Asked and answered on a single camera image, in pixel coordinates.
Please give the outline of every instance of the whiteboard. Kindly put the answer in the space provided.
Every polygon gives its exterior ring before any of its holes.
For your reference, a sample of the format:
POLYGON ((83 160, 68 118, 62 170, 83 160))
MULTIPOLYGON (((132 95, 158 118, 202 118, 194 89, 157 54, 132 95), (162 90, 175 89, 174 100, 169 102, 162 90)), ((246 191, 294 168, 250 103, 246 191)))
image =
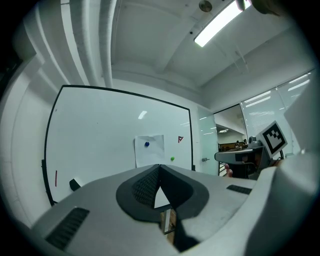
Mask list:
POLYGON ((44 146, 50 202, 73 192, 72 179, 83 186, 135 168, 135 137, 154 135, 164 136, 165 164, 191 170, 189 109, 127 91, 64 85, 51 111, 44 146))

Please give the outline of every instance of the fluorescent ceiling light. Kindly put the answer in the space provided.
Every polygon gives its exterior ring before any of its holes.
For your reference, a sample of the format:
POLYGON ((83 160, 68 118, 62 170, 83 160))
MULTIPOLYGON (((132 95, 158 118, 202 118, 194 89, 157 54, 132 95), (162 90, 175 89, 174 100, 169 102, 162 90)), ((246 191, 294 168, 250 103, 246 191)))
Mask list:
POLYGON ((147 113, 147 111, 142 111, 141 114, 139 115, 138 119, 144 118, 146 113, 147 113))
POLYGON ((299 83, 298 85, 289 88, 289 89, 288 89, 288 92, 290 92, 290 91, 292 91, 292 90, 294 90, 294 89, 296 89, 296 88, 298 88, 298 87, 300 87, 300 86, 304 86, 304 85, 306 85, 306 84, 309 83, 309 82, 310 82, 310 79, 308 79, 307 81, 304 81, 304 82, 302 82, 302 83, 299 83))
POLYGON ((275 112, 274 111, 264 111, 264 112, 252 112, 249 115, 254 116, 254 115, 273 115, 275 112))
POLYGON ((294 83, 295 81, 298 81, 298 80, 300 80, 300 79, 302 79, 302 78, 305 78, 307 75, 308 75, 308 74, 304 74, 303 76, 300 76, 300 77, 298 77, 297 79, 294 79, 294 80, 290 81, 289 84, 292 84, 292 83, 294 83))
POLYGON ((251 107, 251 106, 253 106, 253 105, 255 105, 255 104, 258 104, 258 103, 260 103, 260 102, 264 102, 264 101, 266 101, 266 100, 269 100, 270 98, 271 98, 271 97, 269 96, 269 97, 260 99, 260 100, 254 102, 254 103, 251 103, 251 104, 249 104, 249 105, 246 105, 245 107, 246 107, 246 108, 251 107))
MULTIPOLYGON (((247 9, 251 3, 246 0, 244 2, 247 9)), ((237 17, 242 11, 238 8, 236 1, 229 4, 222 10, 205 28, 196 36, 194 41, 204 47, 224 26, 237 17)))
POLYGON ((253 97, 253 98, 247 99, 247 100, 245 100, 244 102, 245 102, 245 103, 247 103, 247 102, 252 102, 252 101, 254 101, 255 99, 258 99, 258 98, 260 98, 260 97, 262 97, 262 96, 265 96, 265 95, 267 95, 267 94, 269 94, 269 93, 271 93, 271 91, 267 91, 267 92, 262 93, 262 94, 260 94, 260 95, 258 95, 258 96, 255 96, 255 97, 253 97))

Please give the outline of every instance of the paper sheet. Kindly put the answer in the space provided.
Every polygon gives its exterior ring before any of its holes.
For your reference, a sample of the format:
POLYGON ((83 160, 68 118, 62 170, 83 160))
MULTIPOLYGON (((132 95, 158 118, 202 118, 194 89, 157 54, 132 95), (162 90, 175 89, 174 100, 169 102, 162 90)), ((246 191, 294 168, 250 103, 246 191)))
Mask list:
POLYGON ((165 140, 163 135, 136 136, 134 140, 136 167, 164 164, 165 140))

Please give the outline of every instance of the black vent grille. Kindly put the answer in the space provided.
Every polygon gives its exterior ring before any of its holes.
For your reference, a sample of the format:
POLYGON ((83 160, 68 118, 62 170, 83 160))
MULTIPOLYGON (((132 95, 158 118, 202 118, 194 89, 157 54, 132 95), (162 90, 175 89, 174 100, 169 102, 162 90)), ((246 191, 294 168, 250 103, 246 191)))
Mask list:
POLYGON ((64 250, 88 214, 89 211, 86 209, 74 208, 46 238, 47 242, 64 250))
POLYGON ((237 186, 237 185, 230 185, 226 188, 227 190, 232 190, 232 191, 235 191, 235 192, 239 192, 239 193, 242 193, 242 194, 247 194, 249 195, 250 192, 251 192, 251 188, 247 188, 247 187, 243 187, 243 186, 237 186))

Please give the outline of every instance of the glass wall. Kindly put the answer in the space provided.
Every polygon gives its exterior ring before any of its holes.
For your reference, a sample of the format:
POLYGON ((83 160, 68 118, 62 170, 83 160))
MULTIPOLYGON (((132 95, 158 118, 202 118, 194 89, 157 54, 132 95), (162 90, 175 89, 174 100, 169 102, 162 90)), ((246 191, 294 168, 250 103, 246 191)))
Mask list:
POLYGON ((241 102, 248 137, 256 136, 276 120, 288 143, 283 149, 284 155, 297 154, 300 147, 284 113, 312 81, 313 72, 241 102))

